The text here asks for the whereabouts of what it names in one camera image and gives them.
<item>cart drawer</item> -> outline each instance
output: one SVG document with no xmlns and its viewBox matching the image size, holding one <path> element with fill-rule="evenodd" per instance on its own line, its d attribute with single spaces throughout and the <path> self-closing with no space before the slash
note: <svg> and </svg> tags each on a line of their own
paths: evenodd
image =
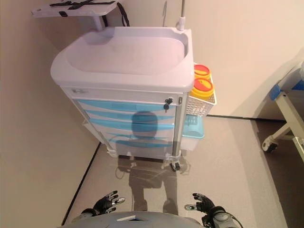
<svg viewBox="0 0 304 228">
<path fill-rule="evenodd" d="M 119 134 L 119 133 L 103 133 L 103 136 L 107 141 L 134 141 L 139 143 L 155 143 L 155 144 L 163 144 L 172 140 L 172 138 L 168 137 L 156 137 L 156 136 L 139 136 L 133 134 Z"/>
<path fill-rule="evenodd" d="M 172 156 L 173 151 L 172 142 L 164 142 L 162 144 L 140 144 L 138 142 L 133 142 L 132 140 L 117 140 L 110 141 L 109 143 L 119 155 L 166 159 L 166 157 Z"/>
<path fill-rule="evenodd" d="M 114 133 L 148 137 L 166 137 L 173 139 L 174 125 L 169 124 L 143 124 L 131 122 L 118 122 L 108 120 L 90 119 L 94 128 L 101 133 Z"/>
<path fill-rule="evenodd" d="M 146 124 L 174 124 L 174 116 L 169 115 L 153 115 L 150 112 L 139 113 L 116 113 L 116 112 L 100 112 L 94 110 L 85 110 L 87 115 L 92 119 L 121 121 L 132 123 L 146 123 Z"/>
<path fill-rule="evenodd" d="M 161 116 L 175 116 L 175 106 L 170 105 L 169 110 L 165 111 L 163 105 L 160 104 L 137 104 L 128 102 L 109 102 L 109 101 L 93 101 L 78 100 L 80 106 L 84 110 L 126 113 L 134 114 L 138 112 L 149 112 Z"/>
</svg>

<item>baseboard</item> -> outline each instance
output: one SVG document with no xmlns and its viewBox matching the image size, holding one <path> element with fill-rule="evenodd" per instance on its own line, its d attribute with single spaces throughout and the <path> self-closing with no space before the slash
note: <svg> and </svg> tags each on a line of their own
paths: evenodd
<svg viewBox="0 0 304 228">
<path fill-rule="evenodd" d="M 228 118 L 228 119 L 238 119 L 238 120 L 254 120 L 254 121 L 267 121 L 267 122 L 276 122 L 276 123 L 286 123 L 285 120 L 273 120 L 273 119 L 264 119 L 264 118 L 248 118 L 240 116 L 230 116 L 230 115 L 207 115 L 209 117 L 218 117 L 218 118 Z"/>
<path fill-rule="evenodd" d="M 70 211 L 71 211 L 71 209 L 72 209 L 72 206 L 73 206 L 73 204 L 74 204 L 74 202 L 75 202 L 75 200 L 76 200 L 76 197 L 77 197 L 77 195 L 78 195 L 78 193 L 79 193 L 79 191 L 80 191 L 80 189 L 81 189 L 81 186 L 82 186 L 83 182 L 85 181 L 86 175 L 87 175 L 87 173 L 89 172 L 89 170 L 90 170 L 90 168 L 91 168 L 91 165 L 92 165 L 92 163 L 93 163 L 93 161 L 94 161 L 94 158 L 95 158 L 95 156 L 96 156 L 96 154 L 97 154 L 97 152 L 98 152 L 98 149 L 99 149 L 100 145 L 101 145 L 101 142 L 97 145 L 97 148 L 96 148 L 96 150 L 95 150 L 95 152 L 94 152 L 94 155 L 93 155 L 93 157 L 92 157 L 92 159 L 91 159 L 91 161 L 90 161 L 90 163 L 89 163 L 89 165 L 88 165 L 88 167 L 87 167 L 87 169 L 86 169 L 86 171 L 85 171 L 85 173 L 84 173 L 84 175 L 83 175 L 83 177 L 82 177 L 82 179 L 81 179 L 81 181 L 80 181 L 80 184 L 79 184 L 79 186 L 78 186 L 78 188 L 77 188 L 77 190 L 76 190 L 76 192 L 75 192 L 75 194 L 74 194 L 74 197 L 73 197 L 73 199 L 72 199 L 72 201 L 71 201 L 71 203 L 70 203 L 70 206 L 68 207 L 68 209 L 67 209 L 67 211 L 66 211 L 66 215 L 65 215 L 65 217 L 63 218 L 63 221 L 62 221 L 62 223 L 61 223 L 62 226 L 63 226 L 63 225 L 66 223 L 66 221 L 67 221 L 67 217 L 68 217 L 68 215 L 69 215 L 69 213 L 70 213 Z"/>
</svg>

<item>orange lid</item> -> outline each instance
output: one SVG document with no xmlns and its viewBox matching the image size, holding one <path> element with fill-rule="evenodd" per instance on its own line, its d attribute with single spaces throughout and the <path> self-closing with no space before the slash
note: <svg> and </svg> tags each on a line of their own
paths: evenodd
<svg viewBox="0 0 304 228">
<path fill-rule="evenodd" d="M 200 91 L 208 92 L 213 89 L 213 84 L 204 78 L 197 78 L 194 80 L 194 87 Z"/>
<path fill-rule="evenodd" d="M 210 74 L 210 70 L 208 67 L 204 66 L 204 65 L 194 65 L 194 72 L 198 75 L 208 75 Z"/>
</svg>

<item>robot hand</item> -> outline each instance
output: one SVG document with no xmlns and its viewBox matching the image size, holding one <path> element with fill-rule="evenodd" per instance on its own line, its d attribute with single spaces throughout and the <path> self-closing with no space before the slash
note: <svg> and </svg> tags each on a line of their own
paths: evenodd
<svg viewBox="0 0 304 228">
<path fill-rule="evenodd" d="M 116 208 L 113 206 L 121 204 L 125 201 L 124 197 L 118 198 L 118 195 L 116 195 L 116 193 L 117 191 L 112 191 L 109 194 L 105 195 L 103 198 L 97 201 L 93 208 L 87 208 L 83 212 L 81 212 L 78 217 L 73 219 L 72 223 L 77 222 L 81 219 L 86 219 L 89 217 L 111 213 L 112 211 L 115 211 Z"/>
<path fill-rule="evenodd" d="M 96 215 L 111 213 L 112 211 L 116 210 L 116 208 L 113 206 L 121 204 L 125 201 L 124 197 L 118 198 L 118 195 L 116 195 L 116 193 L 117 191 L 112 191 L 96 202 L 93 207 L 93 209 L 97 212 Z"/>
<path fill-rule="evenodd" d="M 215 206 L 212 200 L 207 196 L 199 193 L 193 193 L 194 199 L 199 200 L 196 204 L 185 205 L 186 210 L 198 210 L 206 213 L 201 218 L 203 225 L 207 228 L 237 228 L 233 219 L 239 223 L 243 228 L 242 224 L 230 213 L 227 213 L 221 206 Z"/>
</svg>

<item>drawer handle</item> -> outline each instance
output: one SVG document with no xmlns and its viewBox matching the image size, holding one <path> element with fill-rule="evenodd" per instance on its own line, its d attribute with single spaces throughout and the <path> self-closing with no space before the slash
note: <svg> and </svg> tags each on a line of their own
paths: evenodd
<svg viewBox="0 0 304 228">
<path fill-rule="evenodd" d="M 125 113 L 109 113 L 109 112 L 100 112 L 94 110 L 85 110 L 87 113 L 91 113 L 98 116 L 103 116 L 112 119 L 120 119 L 120 120 L 132 120 L 139 122 L 156 122 L 158 120 L 167 120 L 172 119 L 173 116 L 164 116 L 164 115 L 144 115 L 144 114 L 125 114 Z"/>
<path fill-rule="evenodd" d="M 161 111 L 163 109 L 163 105 L 155 105 L 155 104 L 135 104 L 135 103 L 127 103 L 127 102 L 110 102 L 110 101 L 91 101 L 91 100 L 78 100 L 83 104 L 87 104 L 90 106 L 105 108 L 116 111 L 125 111 L 125 112 L 137 112 L 137 111 Z"/>
<path fill-rule="evenodd" d="M 155 132 L 162 130 L 174 129 L 174 125 L 169 124 L 146 124 L 146 123 L 128 123 L 109 120 L 90 119 L 93 124 L 98 124 L 104 127 L 122 129 L 134 132 Z"/>
<path fill-rule="evenodd" d="M 160 144 L 160 143 L 146 143 L 146 142 L 132 142 L 132 141 L 124 141 L 124 140 L 108 140 L 110 142 L 114 142 L 117 144 L 122 144 L 126 146 L 132 147 L 142 147 L 142 148 L 157 148 L 157 147 L 171 147 L 172 143 L 169 144 Z"/>
</svg>

